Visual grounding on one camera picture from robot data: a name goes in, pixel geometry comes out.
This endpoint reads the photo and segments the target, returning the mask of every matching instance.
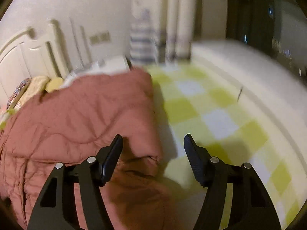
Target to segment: white curtain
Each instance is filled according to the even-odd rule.
[[[133,65],[189,58],[196,0],[132,0]]]

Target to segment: yellow pillow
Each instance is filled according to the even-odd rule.
[[[50,82],[46,85],[46,91],[48,93],[58,90],[60,86],[63,84],[64,80],[62,78],[53,78]]]
[[[49,77],[45,75],[34,77],[28,86],[26,92],[21,96],[20,100],[18,101],[15,109],[21,108],[30,98],[34,95],[38,94],[45,90],[46,84],[49,81]]]

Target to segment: pillow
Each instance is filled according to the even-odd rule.
[[[50,82],[46,85],[46,91],[48,93],[59,90],[60,86],[63,84],[64,80],[62,78],[53,78]]]
[[[24,94],[24,92],[26,91],[30,83],[31,83],[31,79],[28,78],[28,79],[23,80],[19,84],[19,86],[15,89],[14,93],[12,94],[9,101],[7,102],[7,110],[15,107],[15,105],[19,101],[20,97]]]
[[[15,106],[15,109],[21,108],[30,98],[45,90],[46,84],[49,82],[49,80],[49,77],[45,75],[34,77],[28,86],[28,89]]]
[[[90,65],[90,67],[85,67],[85,69],[78,69],[72,71],[65,79],[61,88],[69,87],[71,83],[78,77],[84,75],[115,75],[117,73],[124,73],[129,71],[129,65],[125,56],[116,56],[108,58],[105,61],[97,61]]]
[[[4,114],[0,116],[0,130],[4,129],[4,127],[7,125],[7,120],[11,115],[15,114],[16,111],[16,109],[8,109]]]

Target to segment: white headboard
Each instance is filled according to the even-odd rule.
[[[0,106],[7,103],[26,78],[47,75],[65,79],[69,73],[56,23],[48,20],[47,33],[39,39],[32,39],[32,32],[33,29],[28,27],[0,48]]]

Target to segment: blanket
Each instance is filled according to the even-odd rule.
[[[146,72],[85,76],[63,90],[31,98],[0,136],[0,195],[9,197],[27,228],[39,192],[55,164],[79,164],[108,146],[124,147],[101,194],[117,230],[177,229],[168,191],[154,179],[162,148],[154,120],[153,87]],[[78,184],[76,207],[86,229]]]

